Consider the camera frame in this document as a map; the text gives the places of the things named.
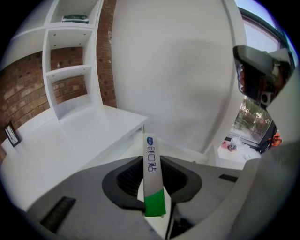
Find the white wall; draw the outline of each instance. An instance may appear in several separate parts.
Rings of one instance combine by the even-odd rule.
[[[222,0],[118,0],[112,30],[118,107],[148,116],[147,132],[204,150],[229,103],[233,43]]]

